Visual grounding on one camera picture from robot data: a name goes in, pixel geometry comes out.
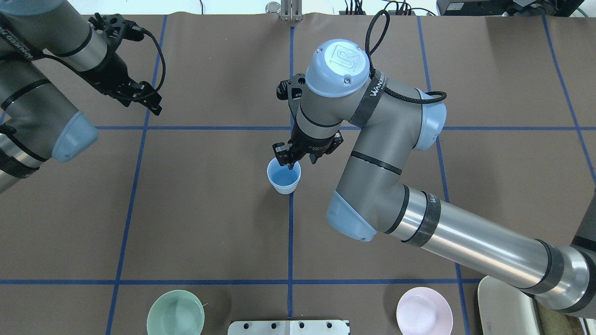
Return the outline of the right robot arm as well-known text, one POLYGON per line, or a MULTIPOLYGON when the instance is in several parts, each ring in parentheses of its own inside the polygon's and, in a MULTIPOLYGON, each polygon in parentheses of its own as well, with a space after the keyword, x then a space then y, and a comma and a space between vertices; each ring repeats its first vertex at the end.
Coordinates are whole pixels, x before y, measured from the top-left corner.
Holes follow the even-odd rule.
POLYGON ((326 220, 341 234, 379 234, 491 276, 557 312, 595 317, 595 199, 566 245, 530 237, 458 207, 407 179, 415 151, 435 145, 446 123, 445 93, 389 79, 372 67, 371 50, 349 40, 317 47, 305 72, 282 80, 290 139, 273 145, 274 162, 295 170, 342 143, 340 127, 359 129, 326 220))

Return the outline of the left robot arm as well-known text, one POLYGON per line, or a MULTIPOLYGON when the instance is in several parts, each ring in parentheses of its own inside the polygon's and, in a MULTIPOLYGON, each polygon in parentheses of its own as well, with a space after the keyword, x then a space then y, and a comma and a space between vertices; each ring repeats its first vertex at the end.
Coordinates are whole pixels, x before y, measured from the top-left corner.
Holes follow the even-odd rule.
POLYGON ((149 37, 165 62, 156 37, 119 14, 95 13, 84 19, 66 0, 1 2, 1 191, 39 170, 49 159, 68 162, 98 139, 91 121, 37 68, 51 59, 68 68, 99 93, 125 107, 139 103, 161 113, 164 82, 136 82, 117 54, 122 40, 149 37))

